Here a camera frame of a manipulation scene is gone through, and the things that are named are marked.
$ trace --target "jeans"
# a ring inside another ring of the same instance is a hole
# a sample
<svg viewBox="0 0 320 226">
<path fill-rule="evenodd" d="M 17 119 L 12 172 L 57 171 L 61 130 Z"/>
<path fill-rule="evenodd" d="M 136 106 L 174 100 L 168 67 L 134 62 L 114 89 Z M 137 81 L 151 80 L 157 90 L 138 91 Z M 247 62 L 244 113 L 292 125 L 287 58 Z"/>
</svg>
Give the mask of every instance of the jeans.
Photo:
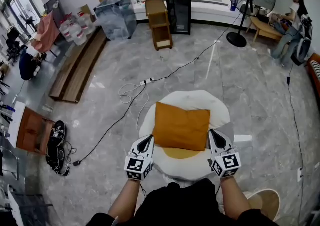
<svg viewBox="0 0 320 226">
<path fill-rule="evenodd" d="M 280 58 L 281 64 L 286 66 L 290 62 L 291 55 L 294 53 L 295 48 L 298 46 L 299 41 L 302 38 L 302 35 L 299 33 L 299 31 L 295 27 L 290 27 L 287 31 L 285 31 L 279 22 L 275 22 L 274 27 L 280 33 L 284 34 L 284 36 L 282 36 L 276 49 L 274 49 L 271 52 L 271 56 L 274 57 L 275 59 L 280 58 L 285 45 L 288 42 L 290 42 L 288 51 L 285 54 L 283 54 Z"/>
</svg>

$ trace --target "floor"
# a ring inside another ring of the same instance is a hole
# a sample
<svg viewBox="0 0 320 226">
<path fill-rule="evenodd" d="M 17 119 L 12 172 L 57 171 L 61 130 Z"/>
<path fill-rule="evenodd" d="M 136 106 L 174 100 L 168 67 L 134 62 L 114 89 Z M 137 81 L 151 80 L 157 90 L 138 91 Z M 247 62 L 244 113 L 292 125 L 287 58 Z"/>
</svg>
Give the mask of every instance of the floor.
<svg viewBox="0 0 320 226">
<path fill-rule="evenodd" d="M 82 159 L 104 132 L 125 112 L 128 104 L 119 100 L 118 90 L 126 83 L 138 84 L 149 77 L 160 78 L 198 56 L 226 27 L 192 24 L 191 35 L 173 35 L 173 48 L 156 51 L 148 24 L 139 24 L 132 39 L 108 42 L 78 104 L 56 103 L 51 114 L 63 120 L 68 141 L 77 148 L 72 160 Z M 290 69 L 271 58 L 272 40 L 245 34 L 248 45 L 237 48 L 226 35 L 194 63 L 167 79 L 147 86 L 150 101 L 139 125 L 152 104 L 173 91 L 204 89 L 224 101 L 234 123 L 235 134 L 252 135 L 252 143 L 236 149 L 243 163 L 236 178 L 243 191 L 272 188 L 281 196 L 279 217 L 294 221 L 299 213 L 301 164 L 298 135 L 286 84 Z M 318 200 L 320 169 L 320 117 L 310 79 L 303 66 L 294 66 L 290 90 L 300 132 L 305 177 L 301 218 Z M 144 92 L 136 98 L 127 116 L 106 135 L 98 148 L 68 177 L 56 175 L 40 161 L 42 193 L 54 204 L 64 225 L 84 225 L 97 212 L 107 212 L 123 187 L 126 152 L 137 140 L 137 117 L 147 100 Z M 209 178 L 219 185 L 217 177 Z M 165 186 L 168 178 L 153 170 L 142 183 L 149 193 Z M 143 202 L 142 192 L 138 203 Z"/>
<path fill-rule="evenodd" d="M 54 102 L 48 98 L 48 92 L 53 84 L 59 69 L 64 63 L 66 56 L 69 55 L 67 51 L 70 44 L 67 42 L 58 42 L 54 45 L 52 50 L 57 54 L 57 58 L 51 53 L 47 53 L 47 58 L 43 61 L 41 69 L 36 77 L 32 80 L 24 81 L 20 75 L 19 62 L 14 66 L 10 64 L 10 70 L 4 78 L 4 82 L 10 85 L 7 94 L 1 97 L 4 104 L 12 104 L 16 94 L 18 94 L 17 101 L 26 103 L 31 109 L 41 113 L 44 116 L 49 116 Z M 29 46 L 27 50 L 30 54 L 36 54 L 37 51 Z M 7 123 L 0 118 L 0 122 L 7 126 Z M 38 156 L 28 153 L 21 149 L 14 149 L 8 140 L 0 138 L 0 146 L 3 146 L 19 158 L 20 180 L 16 181 L 10 173 L 5 173 L 4 178 L 0 179 L 0 186 L 6 189 L 6 185 L 12 185 L 17 191 L 24 192 L 34 188 L 38 180 Z M 3 152 L 5 158 L 4 168 L 16 171 L 16 160 L 8 152 Z"/>
</svg>

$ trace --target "pink cloth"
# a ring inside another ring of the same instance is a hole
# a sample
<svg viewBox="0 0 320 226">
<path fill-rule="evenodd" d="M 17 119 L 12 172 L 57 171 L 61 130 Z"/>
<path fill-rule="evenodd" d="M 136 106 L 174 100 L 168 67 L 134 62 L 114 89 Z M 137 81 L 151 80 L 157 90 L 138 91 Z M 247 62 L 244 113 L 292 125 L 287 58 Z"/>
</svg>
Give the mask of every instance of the pink cloth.
<svg viewBox="0 0 320 226">
<path fill-rule="evenodd" d="M 40 19 L 38 34 L 32 40 L 31 45 L 39 52 L 46 52 L 51 49 L 59 33 L 54 21 L 54 14 L 50 12 Z"/>
</svg>

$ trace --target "black refrigerator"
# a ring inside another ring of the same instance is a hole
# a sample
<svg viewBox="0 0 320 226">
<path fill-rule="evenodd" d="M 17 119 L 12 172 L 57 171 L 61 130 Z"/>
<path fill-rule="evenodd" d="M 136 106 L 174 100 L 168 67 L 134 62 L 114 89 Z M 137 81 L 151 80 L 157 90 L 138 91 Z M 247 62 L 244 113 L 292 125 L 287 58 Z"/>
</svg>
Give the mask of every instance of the black refrigerator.
<svg viewBox="0 0 320 226">
<path fill-rule="evenodd" d="M 170 31 L 173 34 L 190 34 L 191 0 L 166 0 Z"/>
</svg>

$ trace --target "fan base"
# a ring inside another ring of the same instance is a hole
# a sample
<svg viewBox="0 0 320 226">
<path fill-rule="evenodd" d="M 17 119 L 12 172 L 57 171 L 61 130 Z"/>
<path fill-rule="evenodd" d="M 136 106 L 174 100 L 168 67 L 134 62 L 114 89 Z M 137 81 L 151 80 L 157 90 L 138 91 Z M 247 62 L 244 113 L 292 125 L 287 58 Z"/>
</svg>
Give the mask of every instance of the fan base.
<svg viewBox="0 0 320 226">
<path fill-rule="evenodd" d="M 247 45 L 247 40 L 241 34 L 230 32 L 226 35 L 226 38 L 230 43 L 237 47 L 244 47 Z"/>
</svg>

